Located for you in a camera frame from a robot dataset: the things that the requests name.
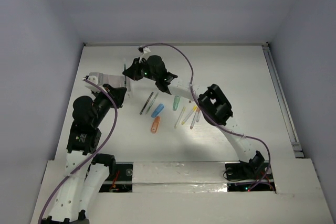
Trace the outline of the black pen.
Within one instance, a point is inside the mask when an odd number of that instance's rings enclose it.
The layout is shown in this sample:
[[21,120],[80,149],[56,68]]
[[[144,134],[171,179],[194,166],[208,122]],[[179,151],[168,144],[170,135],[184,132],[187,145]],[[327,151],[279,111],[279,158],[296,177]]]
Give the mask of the black pen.
[[140,113],[139,113],[140,115],[142,115],[142,114],[143,114],[143,112],[144,112],[144,110],[145,110],[146,106],[148,105],[148,103],[150,102],[150,100],[151,100],[151,98],[152,98],[153,94],[154,94],[154,92],[151,92],[151,93],[150,93],[150,95],[149,95],[148,99],[146,100],[146,102],[145,102],[144,106],[142,107],[142,109],[141,109],[141,111],[140,111]]

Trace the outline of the light green pen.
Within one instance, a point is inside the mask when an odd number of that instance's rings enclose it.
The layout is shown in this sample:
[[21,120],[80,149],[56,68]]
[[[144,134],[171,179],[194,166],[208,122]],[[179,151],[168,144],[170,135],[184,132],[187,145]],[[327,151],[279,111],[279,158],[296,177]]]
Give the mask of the light green pen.
[[150,103],[149,107],[147,108],[147,110],[146,110],[145,114],[148,114],[148,112],[150,111],[151,107],[152,107],[152,106],[153,106],[153,104],[155,103],[155,100],[157,99],[158,95],[159,95],[159,93],[157,92],[157,93],[155,94],[155,96],[154,96],[153,100],[151,101],[151,103]]

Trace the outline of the blue correction tape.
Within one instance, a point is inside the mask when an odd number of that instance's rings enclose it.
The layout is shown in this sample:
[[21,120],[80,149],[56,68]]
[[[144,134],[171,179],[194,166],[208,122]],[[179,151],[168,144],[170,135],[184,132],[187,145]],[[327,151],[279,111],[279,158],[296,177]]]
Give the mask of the blue correction tape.
[[151,114],[151,118],[157,117],[162,112],[163,109],[164,109],[164,105],[162,103],[160,103],[156,107],[156,109],[153,111],[153,113]]

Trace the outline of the green correction tape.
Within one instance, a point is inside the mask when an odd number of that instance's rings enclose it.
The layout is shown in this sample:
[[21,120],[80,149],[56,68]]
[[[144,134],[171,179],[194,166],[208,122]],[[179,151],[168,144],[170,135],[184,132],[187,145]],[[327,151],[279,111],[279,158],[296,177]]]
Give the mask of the green correction tape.
[[181,99],[181,97],[179,95],[176,95],[174,97],[173,106],[172,106],[173,111],[176,111],[178,109],[179,103],[180,103],[180,99]]

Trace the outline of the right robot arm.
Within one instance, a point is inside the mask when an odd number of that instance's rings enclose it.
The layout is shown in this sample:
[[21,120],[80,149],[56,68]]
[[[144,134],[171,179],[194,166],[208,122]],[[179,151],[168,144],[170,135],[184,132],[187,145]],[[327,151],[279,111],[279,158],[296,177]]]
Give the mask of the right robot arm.
[[183,81],[167,71],[162,58],[157,55],[151,55],[148,59],[135,58],[122,74],[134,81],[143,78],[153,80],[160,91],[195,101],[204,119],[217,127],[236,151],[238,171],[246,179],[256,179],[259,176],[265,159],[241,132],[233,118],[232,105],[218,85],[203,87]]

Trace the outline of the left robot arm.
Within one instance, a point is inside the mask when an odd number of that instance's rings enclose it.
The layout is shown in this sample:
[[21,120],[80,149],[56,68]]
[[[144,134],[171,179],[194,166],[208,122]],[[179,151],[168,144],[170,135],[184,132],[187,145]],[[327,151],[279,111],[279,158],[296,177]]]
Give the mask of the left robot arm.
[[64,178],[48,197],[38,223],[89,223],[88,210],[103,182],[116,174],[115,157],[100,152],[99,125],[110,109],[122,107],[127,89],[93,87],[98,89],[94,99],[80,96],[73,102]]

